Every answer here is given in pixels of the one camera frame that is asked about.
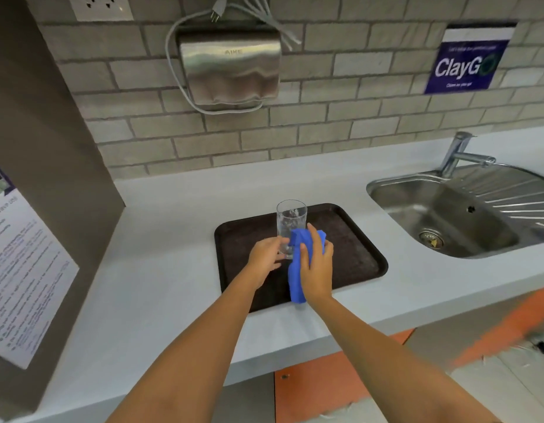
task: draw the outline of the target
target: sign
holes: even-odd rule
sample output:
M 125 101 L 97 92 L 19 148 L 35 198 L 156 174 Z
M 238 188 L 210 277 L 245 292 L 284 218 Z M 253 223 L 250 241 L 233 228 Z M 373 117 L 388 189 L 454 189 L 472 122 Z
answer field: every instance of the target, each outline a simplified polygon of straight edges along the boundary
M 425 93 L 488 89 L 515 26 L 449 25 Z
M 0 356 L 24 370 L 78 273 L 0 169 Z

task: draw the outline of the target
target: person's right hand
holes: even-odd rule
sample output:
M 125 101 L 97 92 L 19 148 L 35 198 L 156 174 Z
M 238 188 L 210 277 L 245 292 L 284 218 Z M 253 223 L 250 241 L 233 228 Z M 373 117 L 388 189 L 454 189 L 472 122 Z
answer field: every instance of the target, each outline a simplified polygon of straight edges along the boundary
M 313 258 L 309 264 L 309 254 L 305 244 L 301 244 L 301 288 L 305 299 L 315 305 L 325 298 L 331 298 L 333 293 L 333 244 L 325 240 L 325 253 L 317 229 L 310 223 L 307 228 L 313 238 Z

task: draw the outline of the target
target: clear glass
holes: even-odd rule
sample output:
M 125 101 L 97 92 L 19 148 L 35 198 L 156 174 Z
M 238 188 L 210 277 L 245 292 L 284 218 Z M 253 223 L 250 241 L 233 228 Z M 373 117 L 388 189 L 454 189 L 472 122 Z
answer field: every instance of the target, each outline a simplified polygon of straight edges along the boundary
M 282 237 L 290 237 L 295 228 L 305 228 L 307 220 L 307 206 L 299 200 L 284 200 L 276 207 L 277 234 Z M 280 251 L 287 259 L 293 258 L 293 247 L 284 245 Z

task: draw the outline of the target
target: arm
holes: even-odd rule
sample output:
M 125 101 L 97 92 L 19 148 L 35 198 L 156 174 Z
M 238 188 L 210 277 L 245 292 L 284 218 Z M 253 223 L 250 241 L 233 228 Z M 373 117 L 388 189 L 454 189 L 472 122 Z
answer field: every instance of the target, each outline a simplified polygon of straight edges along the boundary
M 301 247 L 301 286 L 389 423 L 493 423 L 499 419 L 453 379 L 358 319 L 332 297 L 333 245 L 322 254 L 317 230 L 313 259 Z
M 106 423 L 209 423 L 254 292 L 280 266 L 264 239 L 225 292 L 156 359 Z

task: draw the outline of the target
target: backsplash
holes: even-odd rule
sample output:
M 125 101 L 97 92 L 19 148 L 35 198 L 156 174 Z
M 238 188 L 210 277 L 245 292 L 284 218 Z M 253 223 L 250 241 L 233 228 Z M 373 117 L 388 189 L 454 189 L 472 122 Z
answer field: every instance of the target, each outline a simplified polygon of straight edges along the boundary
M 284 50 L 279 98 L 209 116 L 183 99 L 163 42 L 215 0 L 130 0 L 122 23 L 27 1 L 115 179 L 544 126 L 544 0 L 270 0 L 304 41 Z M 519 21 L 490 89 L 423 95 L 446 25 L 490 19 Z

